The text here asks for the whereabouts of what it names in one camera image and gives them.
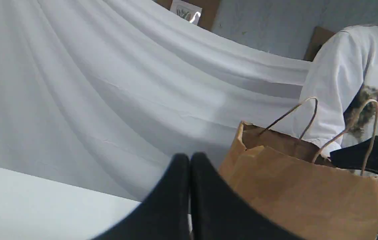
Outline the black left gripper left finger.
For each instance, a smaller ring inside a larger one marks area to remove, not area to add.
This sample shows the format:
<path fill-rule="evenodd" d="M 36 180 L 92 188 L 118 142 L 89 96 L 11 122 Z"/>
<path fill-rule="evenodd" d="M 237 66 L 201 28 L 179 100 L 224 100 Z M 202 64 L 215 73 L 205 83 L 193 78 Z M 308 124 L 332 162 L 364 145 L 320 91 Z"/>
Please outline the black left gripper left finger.
<path fill-rule="evenodd" d="M 175 154 L 147 197 L 96 240 L 189 240 L 189 158 Z"/>

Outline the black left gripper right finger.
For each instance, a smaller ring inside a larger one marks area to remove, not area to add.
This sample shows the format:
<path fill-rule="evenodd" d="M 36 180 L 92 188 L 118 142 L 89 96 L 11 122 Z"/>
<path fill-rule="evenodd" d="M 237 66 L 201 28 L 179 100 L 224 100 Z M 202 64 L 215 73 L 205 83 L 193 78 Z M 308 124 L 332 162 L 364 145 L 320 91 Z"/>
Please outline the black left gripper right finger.
<path fill-rule="evenodd" d="M 195 240 L 297 240 L 258 214 L 221 178 L 202 152 L 190 160 L 191 218 Z"/>

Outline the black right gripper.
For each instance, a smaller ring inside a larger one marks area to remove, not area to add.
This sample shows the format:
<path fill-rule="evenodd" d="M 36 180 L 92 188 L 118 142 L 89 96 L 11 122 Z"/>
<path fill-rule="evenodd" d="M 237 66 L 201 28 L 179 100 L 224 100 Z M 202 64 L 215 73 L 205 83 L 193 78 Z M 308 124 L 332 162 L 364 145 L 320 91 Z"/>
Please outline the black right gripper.
<path fill-rule="evenodd" d="M 368 153 L 371 140 L 368 139 L 354 146 L 349 146 L 330 153 L 332 165 L 342 169 L 361 170 L 366 161 L 365 171 L 378 174 L 378 136 L 374 138 L 372 150 Z"/>

